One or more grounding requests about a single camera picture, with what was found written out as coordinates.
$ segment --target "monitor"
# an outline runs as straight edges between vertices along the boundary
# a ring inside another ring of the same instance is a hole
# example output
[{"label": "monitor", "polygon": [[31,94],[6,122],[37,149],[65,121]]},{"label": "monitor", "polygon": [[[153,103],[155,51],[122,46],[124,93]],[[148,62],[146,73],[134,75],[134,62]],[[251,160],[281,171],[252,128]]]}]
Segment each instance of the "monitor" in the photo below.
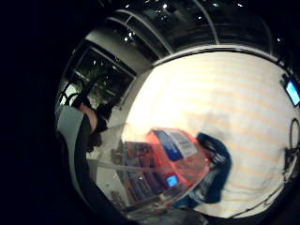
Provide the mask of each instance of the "monitor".
[{"label": "monitor", "polygon": [[287,93],[289,94],[290,99],[292,100],[292,104],[294,106],[298,105],[300,102],[300,97],[299,97],[299,94],[298,94],[294,84],[291,81],[289,81],[288,84],[286,85],[285,89],[286,89]]}]

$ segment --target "blue label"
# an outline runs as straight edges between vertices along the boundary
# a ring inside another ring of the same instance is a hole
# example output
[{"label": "blue label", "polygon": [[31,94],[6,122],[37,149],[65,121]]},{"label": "blue label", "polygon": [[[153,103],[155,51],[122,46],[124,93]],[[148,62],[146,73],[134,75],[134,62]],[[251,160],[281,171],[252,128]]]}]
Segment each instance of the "blue label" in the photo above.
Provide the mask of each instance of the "blue label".
[{"label": "blue label", "polygon": [[183,158],[183,155],[181,154],[180,150],[177,148],[173,139],[169,135],[167,135],[162,130],[153,130],[153,131],[159,138],[160,143],[163,149],[166,151],[170,160],[177,161]]},{"label": "blue label", "polygon": [[170,187],[173,187],[173,186],[178,184],[178,180],[177,180],[177,177],[175,175],[169,176],[167,178],[167,182],[168,182]]}]

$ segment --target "black background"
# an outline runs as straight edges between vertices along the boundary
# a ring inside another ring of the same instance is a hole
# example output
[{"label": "black background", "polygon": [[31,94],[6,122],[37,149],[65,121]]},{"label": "black background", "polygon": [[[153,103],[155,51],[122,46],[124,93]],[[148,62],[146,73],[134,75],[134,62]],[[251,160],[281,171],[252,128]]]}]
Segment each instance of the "black background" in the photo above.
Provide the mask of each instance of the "black background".
[{"label": "black background", "polygon": [[[239,2],[261,15],[299,53],[297,1]],[[2,219],[9,219],[7,224],[99,224],[62,174],[53,106],[72,50],[110,9],[101,8],[97,0],[9,4],[3,5],[1,15]],[[300,198],[295,191],[268,222],[299,224]]]}]

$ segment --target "blue screen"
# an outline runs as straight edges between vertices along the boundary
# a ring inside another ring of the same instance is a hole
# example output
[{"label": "blue screen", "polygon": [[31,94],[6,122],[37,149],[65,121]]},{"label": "blue screen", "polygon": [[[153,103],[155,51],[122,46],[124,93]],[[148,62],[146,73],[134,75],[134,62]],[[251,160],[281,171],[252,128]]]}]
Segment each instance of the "blue screen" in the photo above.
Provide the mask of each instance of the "blue screen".
[{"label": "blue screen", "polygon": [[300,97],[298,96],[298,92],[293,86],[292,82],[288,82],[288,85],[286,87],[287,92],[289,93],[289,96],[292,99],[293,105],[297,105],[300,101]]},{"label": "blue screen", "polygon": [[167,181],[170,187],[173,187],[178,183],[177,177],[175,175],[169,176],[167,178]]}]

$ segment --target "blue cloth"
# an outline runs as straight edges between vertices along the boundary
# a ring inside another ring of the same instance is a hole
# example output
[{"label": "blue cloth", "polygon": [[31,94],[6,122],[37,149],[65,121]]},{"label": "blue cloth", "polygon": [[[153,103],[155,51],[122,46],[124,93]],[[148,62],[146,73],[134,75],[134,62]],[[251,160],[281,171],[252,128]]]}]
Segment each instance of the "blue cloth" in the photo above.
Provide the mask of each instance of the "blue cloth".
[{"label": "blue cloth", "polygon": [[177,202],[174,208],[193,208],[200,203],[218,203],[221,200],[221,191],[232,167],[231,156],[226,146],[218,139],[199,133],[197,140],[210,155],[210,172],[184,199]]}]

